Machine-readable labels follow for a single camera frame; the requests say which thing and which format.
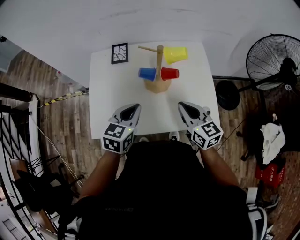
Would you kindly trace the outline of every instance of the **black shirt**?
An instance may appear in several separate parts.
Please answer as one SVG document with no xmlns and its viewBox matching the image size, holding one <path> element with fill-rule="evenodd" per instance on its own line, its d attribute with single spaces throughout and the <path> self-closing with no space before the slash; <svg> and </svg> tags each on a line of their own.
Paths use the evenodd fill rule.
<svg viewBox="0 0 300 240">
<path fill-rule="evenodd" d="M 120 177 L 76 205 L 79 239 L 251 239 L 246 193 L 212 181 L 191 146 L 139 142 Z"/>
</svg>

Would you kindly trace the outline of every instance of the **yellow and black striped tape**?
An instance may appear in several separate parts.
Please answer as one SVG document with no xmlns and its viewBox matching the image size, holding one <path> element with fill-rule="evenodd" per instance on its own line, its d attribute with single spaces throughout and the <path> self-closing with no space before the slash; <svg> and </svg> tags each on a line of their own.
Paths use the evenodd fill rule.
<svg viewBox="0 0 300 240">
<path fill-rule="evenodd" d="M 58 98 L 56 98 L 56 99 L 54 99 L 54 100 L 51 100 L 50 102 L 44 103 L 44 105 L 45 105 L 45 106 L 48 106 L 48 105 L 50 105 L 50 104 L 52 104 L 52 103 L 56 103 L 56 102 L 58 102 L 58 101 L 64 100 L 65 97 L 70 97 L 70 96 L 73 96 L 73 95 L 80 95 L 80 94 L 83 94 L 83 92 L 79 91 L 79 92 L 75 92 L 75 93 L 73 93 L 73 94 L 72 94 L 72 93 L 67 93 L 67 94 L 65 94 L 65 95 L 63 95 L 63 96 L 61 96 L 61 97 L 58 97 Z"/>
</svg>

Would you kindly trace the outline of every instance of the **forearm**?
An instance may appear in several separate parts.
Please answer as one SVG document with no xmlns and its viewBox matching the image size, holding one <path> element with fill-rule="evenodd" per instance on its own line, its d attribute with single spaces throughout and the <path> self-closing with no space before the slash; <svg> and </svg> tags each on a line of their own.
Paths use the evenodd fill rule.
<svg viewBox="0 0 300 240">
<path fill-rule="evenodd" d="M 200 149 L 204 167 L 212 178 L 221 185 L 240 186 L 237 177 L 214 148 Z"/>
<path fill-rule="evenodd" d="M 106 187 L 115 180 L 119 161 L 120 154 L 106 151 L 84 183 L 80 198 L 103 193 Z"/>
</svg>

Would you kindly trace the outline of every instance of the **sneaker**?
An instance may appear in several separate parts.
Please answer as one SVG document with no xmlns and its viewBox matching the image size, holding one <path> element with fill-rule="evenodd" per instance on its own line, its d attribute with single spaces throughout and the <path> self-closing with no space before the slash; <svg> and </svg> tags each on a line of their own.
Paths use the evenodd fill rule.
<svg viewBox="0 0 300 240">
<path fill-rule="evenodd" d="M 179 141 L 179 132 L 170 132 L 169 133 L 169 139 L 170 141 Z"/>
<path fill-rule="evenodd" d="M 149 142 L 147 137 L 141 137 L 139 142 Z"/>
</svg>

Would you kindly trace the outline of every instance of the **black fan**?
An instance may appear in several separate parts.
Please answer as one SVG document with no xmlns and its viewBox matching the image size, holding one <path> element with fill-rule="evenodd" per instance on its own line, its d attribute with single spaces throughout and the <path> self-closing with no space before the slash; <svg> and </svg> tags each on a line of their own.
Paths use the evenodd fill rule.
<svg viewBox="0 0 300 240">
<path fill-rule="evenodd" d="M 266 36 L 258 40 L 247 55 L 246 68 L 251 84 L 237 89 L 232 82 L 221 81 L 216 86 L 217 101 L 222 108 L 233 110 L 240 103 L 240 92 L 250 88 L 266 90 L 284 83 L 290 90 L 297 83 L 299 64 L 298 39 L 280 34 Z"/>
</svg>

